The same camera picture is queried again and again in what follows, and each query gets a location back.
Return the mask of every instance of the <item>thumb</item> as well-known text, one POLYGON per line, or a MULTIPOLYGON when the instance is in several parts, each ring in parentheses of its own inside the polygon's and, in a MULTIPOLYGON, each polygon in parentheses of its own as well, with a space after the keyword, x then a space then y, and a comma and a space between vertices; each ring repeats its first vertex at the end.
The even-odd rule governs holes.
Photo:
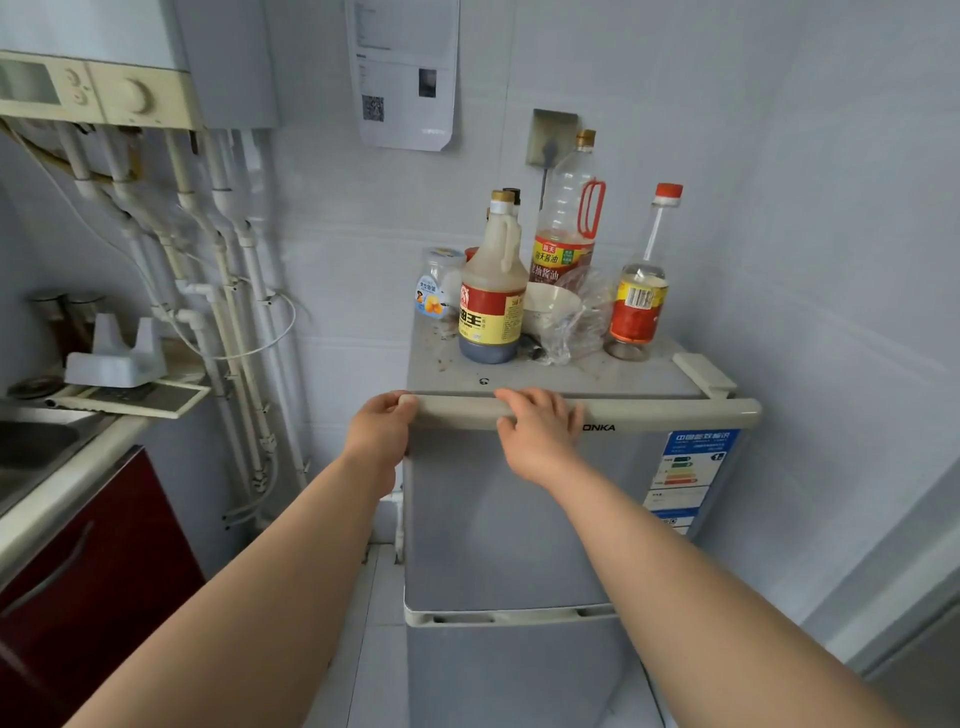
POLYGON ((499 417, 496 420, 496 433, 500 436, 500 445, 507 447, 507 442, 514 436, 516 425, 509 417, 499 417))
POLYGON ((400 404, 394 410, 394 416, 399 417, 405 425, 409 425, 417 417, 417 409, 420 406, 414 395, 403 395, 400 397, 400 404))

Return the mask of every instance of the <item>clear plastic wrap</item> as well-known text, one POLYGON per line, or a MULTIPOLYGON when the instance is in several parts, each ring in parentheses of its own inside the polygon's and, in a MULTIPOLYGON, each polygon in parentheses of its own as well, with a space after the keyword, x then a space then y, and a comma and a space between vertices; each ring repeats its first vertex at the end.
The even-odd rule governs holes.
POLYGON ((555 285, 577 294, 580 307, 549 321, 540 335, 544 354, 537 361, 563 366, 603 349, 616 291, 614 281, 592 267, 575 268, 555 285))

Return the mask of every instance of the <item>barcode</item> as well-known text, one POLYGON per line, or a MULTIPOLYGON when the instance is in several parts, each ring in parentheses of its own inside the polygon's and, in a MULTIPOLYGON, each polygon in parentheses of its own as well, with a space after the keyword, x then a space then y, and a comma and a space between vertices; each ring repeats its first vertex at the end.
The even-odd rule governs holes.
POLYGON ((630 287, 627 292, 627 301, 630 308, 653 308, 654 292, 650 288, 630 287))
POLYGON ((383 97, 363 96, 363 120, 383 121, 383 97))

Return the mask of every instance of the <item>bottle label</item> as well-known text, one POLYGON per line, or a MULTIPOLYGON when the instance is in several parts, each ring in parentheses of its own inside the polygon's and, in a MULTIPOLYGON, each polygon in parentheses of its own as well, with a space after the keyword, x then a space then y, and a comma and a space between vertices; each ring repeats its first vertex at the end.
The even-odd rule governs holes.
POLYGON ((523 290, 499 293, 460 287, 460 335, 475 344, 512 344, 523 324, 523 290))
POLYGON ((592 255, 592 243, 555 243, 546 238, 535 237, 530 280, 536 283, 556 283, 560 276, 578 265, 590 265, 592 255))
POLYGON ((627 344, 649 344, 657 332, 666 286, 620 281, 613 304, 610 334, 627 344))
POLYGON ((417 311, 435 319, 443 318, 445 305, 440 285, 433 276, 422 276, 417 281, 417 311))

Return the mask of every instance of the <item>stainless steel sink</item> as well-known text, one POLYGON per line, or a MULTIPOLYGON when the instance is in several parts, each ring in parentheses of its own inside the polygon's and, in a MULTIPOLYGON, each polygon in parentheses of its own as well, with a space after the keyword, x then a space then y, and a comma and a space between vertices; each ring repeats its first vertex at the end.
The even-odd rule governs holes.
POLYGON ((0 516, 116 417, 0 400, 0 516))

